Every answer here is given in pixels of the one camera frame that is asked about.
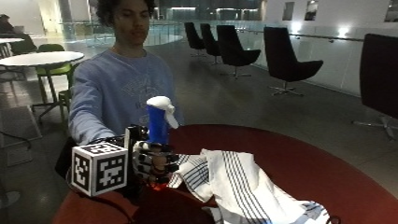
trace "striped cloth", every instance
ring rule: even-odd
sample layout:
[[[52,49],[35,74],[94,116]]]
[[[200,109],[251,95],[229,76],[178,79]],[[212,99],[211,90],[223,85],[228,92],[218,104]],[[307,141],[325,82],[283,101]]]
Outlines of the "striped cloth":
[[[194,195],[219,207],[204,207],[218,224],[325,224],[331,217],[320,203],[299,201],[271,180],[253,154],[204,149],[180,155],[180,170],[170,188],[184,182]]]

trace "person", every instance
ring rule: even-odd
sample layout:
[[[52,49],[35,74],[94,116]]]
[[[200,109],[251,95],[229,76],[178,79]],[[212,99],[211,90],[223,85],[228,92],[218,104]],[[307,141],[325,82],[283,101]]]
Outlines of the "person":
[[[114,47],[82,62],[71,88],[70,132],[78,145],[124,134],[131,124],[148,124],[147,100],[167,96],[176,107],[171,69],[143,43],[150,31],[154,0],[99,0],[100,23],[114,28]]]
[[[10,16],[0,15],[0,34],[14,34],[14,26],[10,23]]]

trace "sweatshirt sleeve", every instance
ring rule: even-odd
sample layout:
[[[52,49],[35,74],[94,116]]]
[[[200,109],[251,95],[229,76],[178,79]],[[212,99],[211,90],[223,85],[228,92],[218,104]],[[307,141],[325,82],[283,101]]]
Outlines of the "sweatshirt sleeve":
[[[102,87],[95,82],[95,70],[90,63],[83,63],[75,72],[68,127],[80,146],[116,135],[103,123],[103,95]]]

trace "man's hair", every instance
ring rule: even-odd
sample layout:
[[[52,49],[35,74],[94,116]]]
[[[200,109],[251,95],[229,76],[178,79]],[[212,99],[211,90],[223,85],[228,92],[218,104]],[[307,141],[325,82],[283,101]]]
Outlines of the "man's hair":
[[[114,10],[123,0],[99,0],[98,4],[98,17],[102,25],[114,25]],[[150,16],[152,16],[155,11],[155,0],[144,0],[148,6]]]
[[[3,18],[10,19],[10,16],[9,16],[7,14],[2,14],[2,15],[0,15],[0,19],[3,19]]]

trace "man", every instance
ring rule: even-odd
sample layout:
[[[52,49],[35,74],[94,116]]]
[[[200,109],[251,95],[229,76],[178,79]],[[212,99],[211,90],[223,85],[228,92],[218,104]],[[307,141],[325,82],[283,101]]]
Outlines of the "man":
[[[154,0],[99,0],[100,23],[114,28],[116,42],[75,72],[70,130],[79,145],[124,134],[131,124],[147,126],[146,102],[154,96],[176,105],[170,67],[143,48],[154,10]],[[176,118],[182,122],[179,110]]]
[[[14,26],[10,24],[10,16],[0,15],[0,34],[14,34]]]

